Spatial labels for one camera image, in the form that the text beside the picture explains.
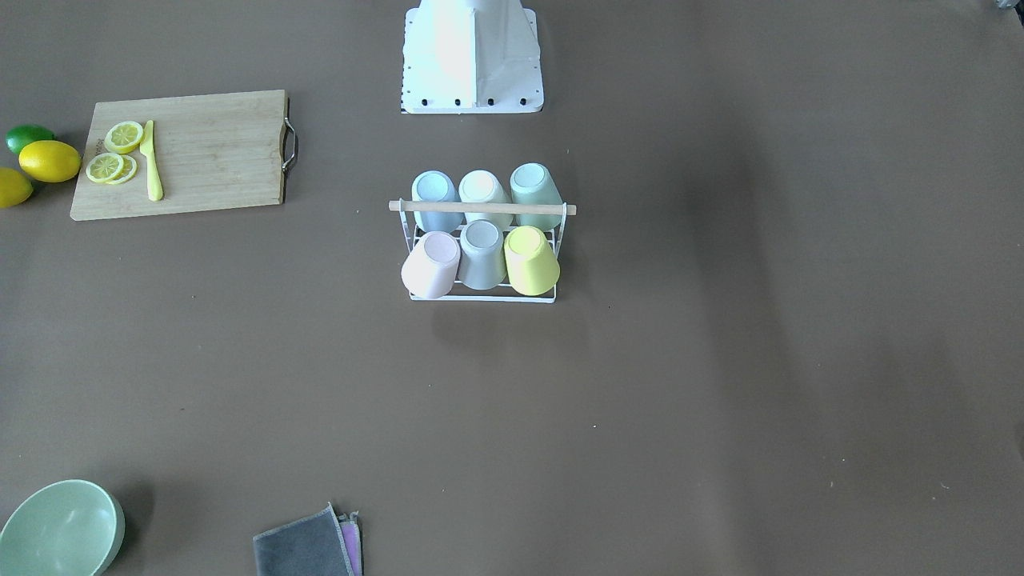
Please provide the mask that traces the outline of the lemon slice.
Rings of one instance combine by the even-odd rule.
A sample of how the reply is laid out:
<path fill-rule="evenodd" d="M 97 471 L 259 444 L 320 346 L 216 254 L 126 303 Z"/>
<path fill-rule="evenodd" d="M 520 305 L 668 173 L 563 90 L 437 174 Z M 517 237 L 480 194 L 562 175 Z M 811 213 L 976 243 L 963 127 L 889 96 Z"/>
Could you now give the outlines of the lemon slice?
<path fill-rule="evenodd" d="M 137 150 L 144 138 L 144 125 L 136 121 L 123 121 L 114 124 L 106 131 L 102 145 L 106 152 L 130 154 Z"/>
<path fill-rule="evenodd" d="M 138 161 L 130 154 L 106 152 L 92 158 L 84 174 L 99 186 L 123 186 L 138 173 Z"/>

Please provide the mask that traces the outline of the grey folded cloth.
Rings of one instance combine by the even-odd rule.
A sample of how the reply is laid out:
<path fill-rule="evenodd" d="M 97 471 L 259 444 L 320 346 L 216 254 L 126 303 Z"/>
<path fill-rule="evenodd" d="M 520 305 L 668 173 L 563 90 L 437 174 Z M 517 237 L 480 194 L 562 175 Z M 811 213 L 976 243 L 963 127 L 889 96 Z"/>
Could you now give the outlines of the grey folded cloth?
<path fill-rule="evenodd" d="M 258 575 L 362 575 L 361 517 L 330 504 L 253 536 Z"/>

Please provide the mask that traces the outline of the light blue plastic cup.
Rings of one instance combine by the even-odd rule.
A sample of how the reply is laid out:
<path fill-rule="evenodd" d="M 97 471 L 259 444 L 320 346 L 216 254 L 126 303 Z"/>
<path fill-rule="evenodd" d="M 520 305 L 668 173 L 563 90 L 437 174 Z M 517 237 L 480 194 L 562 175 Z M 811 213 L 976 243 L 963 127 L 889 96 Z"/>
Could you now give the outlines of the light blue plastic cup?
<path fill-rule="evenodd" d="M 412 182 L 412 199 L 415 202 L 454 203 L 460 201 L 456 186 L 447 174 L 438 170 L 428 170 L 418 175 Z M 414 221 L 425 233 L 453 233 L 463 223 L 461 212 L 415 211 Z"/>

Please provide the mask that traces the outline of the whole yellow lemon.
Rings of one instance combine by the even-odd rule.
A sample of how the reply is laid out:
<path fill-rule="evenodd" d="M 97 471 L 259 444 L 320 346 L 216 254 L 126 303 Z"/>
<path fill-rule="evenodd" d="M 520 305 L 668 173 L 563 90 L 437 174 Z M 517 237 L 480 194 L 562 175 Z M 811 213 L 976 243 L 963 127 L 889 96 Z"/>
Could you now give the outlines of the whole yellow lemon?
<path fill-rule="evenodd" d="M 6 209 L 22 204 L 34 192 L 34 186 L 22 171 L 0 168 L 0 208 Z"/>
<path fill-rule="evenodd" d="M 18 154 L 22 171 L 38 182 L 56 183 L 76 178 L 81 169 L 77 150 L 60 141 L 36 141 L 22 148 Z"/>

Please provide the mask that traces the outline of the green bowl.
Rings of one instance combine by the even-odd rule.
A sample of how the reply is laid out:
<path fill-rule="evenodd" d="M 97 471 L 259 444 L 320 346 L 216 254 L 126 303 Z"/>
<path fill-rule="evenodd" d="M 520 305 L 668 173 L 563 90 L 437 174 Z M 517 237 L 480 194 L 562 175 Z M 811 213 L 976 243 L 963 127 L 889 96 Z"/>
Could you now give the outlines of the green bowl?
<path fill-rule="evenodd" d="M 102 575 L 126 532 L 123 507 L 105 488 L 63 480 L 36 491 L 2 529 L 3 575 Z"/>

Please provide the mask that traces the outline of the yellow plastic knife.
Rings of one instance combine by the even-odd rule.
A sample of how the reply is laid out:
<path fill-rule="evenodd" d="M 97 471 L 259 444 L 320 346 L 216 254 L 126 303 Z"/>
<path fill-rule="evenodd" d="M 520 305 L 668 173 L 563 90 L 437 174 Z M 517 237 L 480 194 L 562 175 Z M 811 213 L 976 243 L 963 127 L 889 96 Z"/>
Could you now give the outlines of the yellow plastic knife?
<path fill-rule="evenodd" d="M 140 153 L 146 160 L 146 188 L 151 202 L 160 202 L 164 197 L 163 182 L 158 173 L 156 146 L 154 145 L 154 121 L 143 124 L 142 139 L 139 143 Z"/>

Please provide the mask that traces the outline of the yellow plastic cup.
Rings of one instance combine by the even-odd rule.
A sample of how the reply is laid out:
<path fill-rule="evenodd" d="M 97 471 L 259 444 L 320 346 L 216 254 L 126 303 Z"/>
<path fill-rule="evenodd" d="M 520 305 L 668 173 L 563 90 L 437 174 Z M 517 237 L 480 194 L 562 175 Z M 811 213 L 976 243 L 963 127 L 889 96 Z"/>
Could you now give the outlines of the yellow plastic cup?
<path fill-rule="evenodd" d="M 515 227 L 508 233 L 503 248 L 509 284 L 514 290 L 525 296 L 539 296 L 557 285 L 561 268 L 542 230 Z"/>

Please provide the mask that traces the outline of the cream plastic cup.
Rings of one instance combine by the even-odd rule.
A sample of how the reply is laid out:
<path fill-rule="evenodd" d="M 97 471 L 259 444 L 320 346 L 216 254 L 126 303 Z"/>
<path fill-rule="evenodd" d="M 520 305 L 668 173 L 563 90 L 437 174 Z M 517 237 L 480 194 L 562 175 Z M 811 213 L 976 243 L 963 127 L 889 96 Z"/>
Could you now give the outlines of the cream plastic cup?
<path fill-rule="evenodd" d="M 463 204 L 505 204 L 511 203 L 510 196 L 500 183 L 497 176 L 487 170 L 476 169 L 468 172 L 458 183 L 458 199 Z M 512 225 L 514 215 L 511 213 L 486 213 L 465 211 L 465 227 L 476 220 L 486 220 L 505 232 Z"/>

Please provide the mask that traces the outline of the green lime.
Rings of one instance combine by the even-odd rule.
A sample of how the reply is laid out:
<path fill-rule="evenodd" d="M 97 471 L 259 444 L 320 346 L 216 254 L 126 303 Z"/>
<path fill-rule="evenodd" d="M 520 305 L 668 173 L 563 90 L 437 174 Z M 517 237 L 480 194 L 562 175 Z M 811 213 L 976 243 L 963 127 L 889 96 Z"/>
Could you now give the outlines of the green lime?
<path fill-rule="evenodd" d="M 54 141 L 55 133 L 39 124 L 22 124 L 8 129 L 5 143 L 12 154 L 18 156 L 26 146 L 39 141 Z"/>

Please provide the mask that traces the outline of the green plastic cup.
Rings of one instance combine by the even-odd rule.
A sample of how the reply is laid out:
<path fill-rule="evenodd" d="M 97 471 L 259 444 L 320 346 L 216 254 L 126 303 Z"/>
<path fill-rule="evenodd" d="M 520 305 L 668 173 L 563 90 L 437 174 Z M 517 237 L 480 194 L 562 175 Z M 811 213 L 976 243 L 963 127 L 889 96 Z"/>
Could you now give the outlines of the green plastic cup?
<path fill-rule="evenodd" d="M 520 167 L 510 175 L 510 187 L 513 202 L 522 205 L 561 205 L 563 200 L 557 187 L 544 165 L 530 162 Z M 537 227 L 542 232 L 548 232 L 561 223 L 561 211 L 558 214 L 519 214 L 516 216 L 519 227 Z"/>

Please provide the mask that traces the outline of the pink plastic cup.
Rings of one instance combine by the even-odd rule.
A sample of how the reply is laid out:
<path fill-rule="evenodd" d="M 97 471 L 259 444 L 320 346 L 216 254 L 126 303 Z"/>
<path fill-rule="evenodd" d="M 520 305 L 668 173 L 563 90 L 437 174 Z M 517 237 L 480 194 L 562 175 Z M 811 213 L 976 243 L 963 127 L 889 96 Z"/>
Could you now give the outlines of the pink plastic cup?
<path fill-rule="evenodd" d="M 407 255 L 400 278 L 414 298 L 447 296 L 456 283 L 462 256 L 461 245 L 447 232 L 428 232 Z"/>

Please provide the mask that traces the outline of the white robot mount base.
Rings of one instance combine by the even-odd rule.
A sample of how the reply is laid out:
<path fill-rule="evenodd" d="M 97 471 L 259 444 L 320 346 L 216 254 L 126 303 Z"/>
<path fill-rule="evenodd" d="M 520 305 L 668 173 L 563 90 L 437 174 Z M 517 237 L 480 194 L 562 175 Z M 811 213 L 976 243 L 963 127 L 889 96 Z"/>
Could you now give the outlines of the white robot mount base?
<path fill-rule="evenodd" d="M 538 19 L 519 1 L 421 1 L 406 12 L 400 112 L 544 108 Z"/>

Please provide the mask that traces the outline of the grey plastic cup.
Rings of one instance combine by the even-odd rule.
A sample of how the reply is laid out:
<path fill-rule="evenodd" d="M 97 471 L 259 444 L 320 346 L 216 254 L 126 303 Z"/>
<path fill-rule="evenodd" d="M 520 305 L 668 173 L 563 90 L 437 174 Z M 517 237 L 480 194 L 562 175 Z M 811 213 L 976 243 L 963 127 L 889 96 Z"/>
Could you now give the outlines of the grey plastic cup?
<path fill-rule="evenodd" d="M 458 244 L 463 254 L 458 264 L 458 280 L 472 290 L 490 290 L 507 276 L 504 234 L 490 220 L 473 220 L 460 233 Z"/>

